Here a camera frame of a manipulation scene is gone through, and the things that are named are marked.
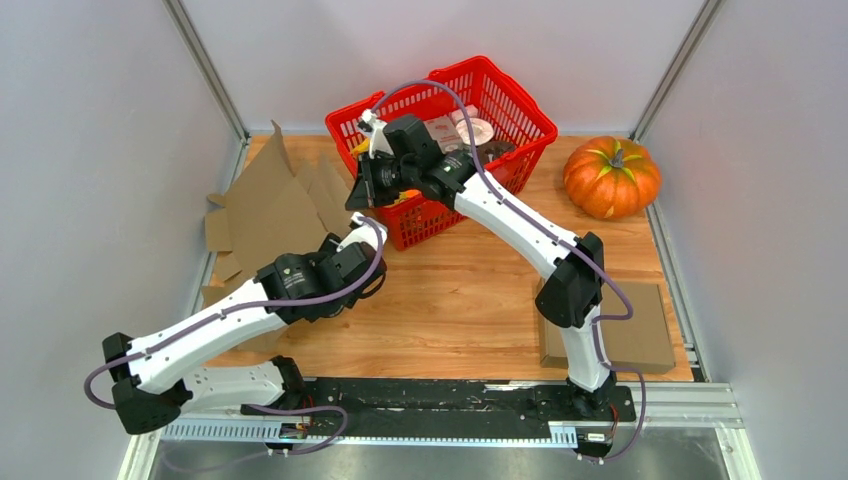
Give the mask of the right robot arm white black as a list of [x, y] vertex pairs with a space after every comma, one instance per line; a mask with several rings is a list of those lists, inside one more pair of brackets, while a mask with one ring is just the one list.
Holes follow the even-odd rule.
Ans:
[[385, 122], [365, 110], [357, 127], [369, 146], [357, 157], [346, 209], [389, 206], [401, 194], [417, 191], [494, 233], [543, 281], [535, 307], [558, 327], [566, 348], [572, 409], [586, 419], [610, 409], [616, 375], [599, 331], [602, 286], [608, 280], [601, 239], [570, 233], [532, 210], [480, 167], [474, 149], [443, 152], [414, 115]]

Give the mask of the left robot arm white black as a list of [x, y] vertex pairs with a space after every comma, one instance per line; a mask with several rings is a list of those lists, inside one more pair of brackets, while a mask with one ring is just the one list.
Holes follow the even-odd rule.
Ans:
[[104, 365], [84, 381], [95, 405], [113, 410], [129, 434], [163, 428], [181, 415], [235, 407], [247, 415], [311, 416], [293, 359], [252, 367], [207, 361], [265, 333], [332, 318], [376, 293], [385, 280], [386, 233], [372, 222], [321, 249], [284, 254], [211, 306], [160, 332], [102, 342]]

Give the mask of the brown cardboard sheet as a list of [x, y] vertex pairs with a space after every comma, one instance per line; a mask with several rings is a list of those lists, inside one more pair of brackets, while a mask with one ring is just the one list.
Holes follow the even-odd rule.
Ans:
[[319, 249], [329, 233], [349, 232], [350, 186], [327, 157], [291, 164], [280, 126], [223, 194], [210, 194], [207, 249], [217, 255], [218, 282], [201, 288], [206, 307], [233, 293], [285, 253]]

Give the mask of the brown cardboard box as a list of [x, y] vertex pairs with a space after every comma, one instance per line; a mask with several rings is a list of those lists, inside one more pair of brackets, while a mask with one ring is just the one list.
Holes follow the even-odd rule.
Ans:
[[[666, 374], [675, 367], [660, 286], [621, 282], [634, 315], [626, 321], [602, 321], [602, 337], [608, 359], [617, 367], [637, 368], [644, 374]], [[565, 369], [566, 349], [556, 325], [536, 315], [539, 363], [543, 368]]]

